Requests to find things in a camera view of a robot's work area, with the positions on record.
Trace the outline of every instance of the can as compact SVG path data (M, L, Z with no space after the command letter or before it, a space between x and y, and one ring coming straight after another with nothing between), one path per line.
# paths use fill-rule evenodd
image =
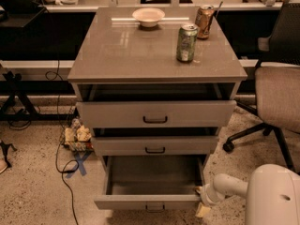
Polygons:
M203 5L197 11L195 24L199 27L199 39L208 39L210 25L213 21L214 7L212 5Z
M181 62L191 62L194 58L198 26L194 23L182 24L178 32L176 58Z

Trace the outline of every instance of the grey cabinet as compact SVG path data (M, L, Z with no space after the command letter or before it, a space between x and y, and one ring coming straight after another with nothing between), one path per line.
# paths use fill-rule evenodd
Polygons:
M235 107L246 73L213 22L194 61L175 59L178 29L195 7L161 7L167 20L144 30L135 7L100 8L68 76L106 172L99 209L194 208L203 167Z

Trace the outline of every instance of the chair base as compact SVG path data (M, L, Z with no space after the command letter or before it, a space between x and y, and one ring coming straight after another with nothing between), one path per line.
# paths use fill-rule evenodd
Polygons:
M263 130L262 134L264 136L268 136L270 134L270 132L272 130L274 130L275 135L277 137L278 144L279 144L280 149L281 149L281 153L284 157L284 160L287 164L287 167L288 167L289 170L295 172L295 168L294 168L294 165L293 165L293 160L292 160L288 145L286 144L286 141L285 141L282 130L278 127L273 127L273 126L270 126L268 124L261 123L259 125L254 126L254 127L248 128L244 131L238 132L238 133L232 135L231 137L229 137L227 139L227 141L223 144L223 149L227 153L231 153L234 149L234 144L233 144L234 140L245 137L245 136L247 136L251 133L257 132L259 130Z

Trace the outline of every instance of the bowl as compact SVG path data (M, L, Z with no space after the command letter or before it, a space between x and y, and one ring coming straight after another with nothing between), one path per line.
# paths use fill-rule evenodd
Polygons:
M162 10L151 7L140 8L132 13L132 17L139 21L140 25L144 27L156 26L158 21L164 16L165 13Z

